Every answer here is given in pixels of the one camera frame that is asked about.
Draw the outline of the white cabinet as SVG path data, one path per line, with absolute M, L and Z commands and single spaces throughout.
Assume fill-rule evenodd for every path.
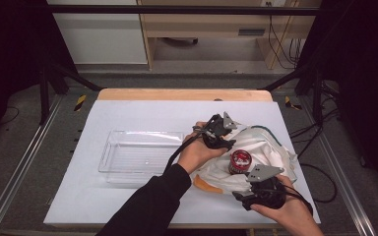
M 75 64 L 146 64 L 138 14 L 54 14 Z

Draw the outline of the light wooden desk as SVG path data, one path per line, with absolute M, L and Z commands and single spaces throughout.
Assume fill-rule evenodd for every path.
M 230 7 L 301 7 L 318 8 L 322 0 L 136 0 L 140 6 L 230 6 Z M 147 39 L 169 37 L 236 37 L 257 40 L 269 69 L 286 54 L 283 45 L 289 39 L 307 38 L 312 16 L 254 15 L 180 15 L 143 14 L 143 32 Z M 265 29 L 263 36 L 239 36 L 239 29 Z

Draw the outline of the yellow tool right floor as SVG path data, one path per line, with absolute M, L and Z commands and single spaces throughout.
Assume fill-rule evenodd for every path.
M 284 104 L 285 104 L 285 107 L 292 108 L 295 110 L 302 110 L 302 106 L 293 104 L 288 96 L 284 97 Z

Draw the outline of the red lid jar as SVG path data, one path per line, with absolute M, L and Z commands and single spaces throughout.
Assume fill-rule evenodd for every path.
M 243 149 L 237 149 L 230 155 L 228 171 L 230 174 L 244 174 L 252 163 L 252 156 Z

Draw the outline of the white canvas tote bag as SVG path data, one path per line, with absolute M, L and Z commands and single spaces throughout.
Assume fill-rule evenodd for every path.
M 283 169 L 282 175 L 295 182 L 294 163 L 297 155 L 284 147 L 270 129 L 254 125 L 243 127 L 229 134 L 230 140 L 236 140 L 232 150 L 221 157 L 209 160 L 190 175 L 195 187 L 203 191 L 231 194 L 234 191 L 247 191 L 251 184 L 245 174 L 229 172 L 230 156 L 236 150 L 245 150 L 252 156 L 252 163 L 247 168 L 250 172 L 256 164 L 274 166 Z

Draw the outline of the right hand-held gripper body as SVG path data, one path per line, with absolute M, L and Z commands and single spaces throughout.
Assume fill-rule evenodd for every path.
M 282 167 L 256 164 L 247 176 L 251 184 L 251 199 L 257 199 L 256 205 L 272 209 L 281 208 L 285 203 L 285 188 L 277 178 L 284 172 Z

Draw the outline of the aluminium floor rail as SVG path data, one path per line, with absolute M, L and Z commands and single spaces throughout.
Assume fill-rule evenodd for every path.
M 30 166 L 34 161 L 35 156 L 53 123 L 54 118 L 58 113 L 62 100 L 63 95 L 54 96 L 48 117 L 41 125 L 38 126 L 28 145 L 28 148 L 24 152 L 10 180 L 5 186 L 5 189 L 0 196 L 0 223 L 2 222 L 2 219 L 4 218 L 9 206 L 11 205 L 13 198 L 16 196 L 19 188 L 21 187 L 25 176 L 30 169 Z
M 332 98 L 324 98 L 322 101 L 311 101 L 307 96 L 298 98 L 303 110 L 315 130 L 313 140 L 319 144 L 322 158 L 329 169 L 328 176 L 333 180 L 337 193 L 342 196 L 349 216 L 360 236 L 377 236 L 374 227 L 369 220 L 356 192 L 354 191 L 345 170 L 341 167 L 337 156 L 330 145 L 325 133 L 324 124 L 339 115 L 338 107 Z

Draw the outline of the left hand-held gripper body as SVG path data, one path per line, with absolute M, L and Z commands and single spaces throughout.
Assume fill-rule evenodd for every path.
M 195 126 L 194 131 L 202 135 L 203 141 L 208 148 L 215 148 L 219 141 L 227 141 L 224 137 L 237 128 L 236 123 L 224 112 L 222 116 L 215 114 L 203 126 Z

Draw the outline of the grey desk label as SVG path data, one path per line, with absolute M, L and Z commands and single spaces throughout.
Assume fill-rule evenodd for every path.
M 263 36 L 265 34 L 265 29 L 239 29 L 239 36 Z

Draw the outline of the black horizontal frame bar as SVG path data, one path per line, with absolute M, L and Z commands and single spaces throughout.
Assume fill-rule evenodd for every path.
M 52 13 L 70 14 L 183 14 L 183 15 L 272 15 L 317 16 L 319 8 L 168 6 L 168 5 L 48 5 Z

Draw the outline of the person's left hand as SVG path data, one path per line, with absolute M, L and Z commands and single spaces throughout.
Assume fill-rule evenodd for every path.
M 180 152 L 177 163 L 191 174 L 210 159 L 220 157 L 227 152 L 225 147 L 219 149 L 208 148 L 201 137 L 196 138 L 188 147 Z

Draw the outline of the black curtain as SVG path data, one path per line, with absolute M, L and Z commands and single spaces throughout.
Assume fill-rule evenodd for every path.
M 25 8 L 47 4 L 47 0 L 0 0 L 0 121 L 10 96 L 38 83 L 39 67 L 29 51 L 29 32 L 37 33 L 55 63 L 76 70 L 53 15 Z
M 378 0 L 322 0 L 299 63 L 317 62 L 340 86 L 358 145 L 378 172 Z

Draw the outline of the person's right hand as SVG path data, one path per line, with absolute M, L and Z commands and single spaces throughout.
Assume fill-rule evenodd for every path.
M 252 205 L 251 209 L 277 222 L 291 236 L 324 236 L 307 205 L 293 196 L 294 191 L 290 179 L 283 175 L 278 175 L 278 179 L 292 193 L 286 196 L 284 205 L 279 209 Z

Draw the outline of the yellow tool floor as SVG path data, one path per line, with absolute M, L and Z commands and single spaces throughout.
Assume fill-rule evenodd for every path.
M 284 104 L 285 104 L 285 107 L 292 108 L 295 110 L 302 110 L 302 106 L 293 104 L 288 96 L 284 97 Z
M 82 108 L 82 106 L 83 106 L 83 104 L 84 104 L 84 102 L 86 100 L 86 97 L 87 96 L 85 94 L 81 94 L 79 96 L 79 98 L 77 100 L 77 103 L 76 103 L 76 105 L 74 107 L 74 111 L 80 111 L 81 110 L 81 108 Z

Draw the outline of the clear plastic tray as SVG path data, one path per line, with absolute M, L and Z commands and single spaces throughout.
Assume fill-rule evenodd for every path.
M 105 143 L 98 171 L 108 184 L 140 188 L 162 174 L 169 158 L 182 145 L 179 132 L 112 131 Z

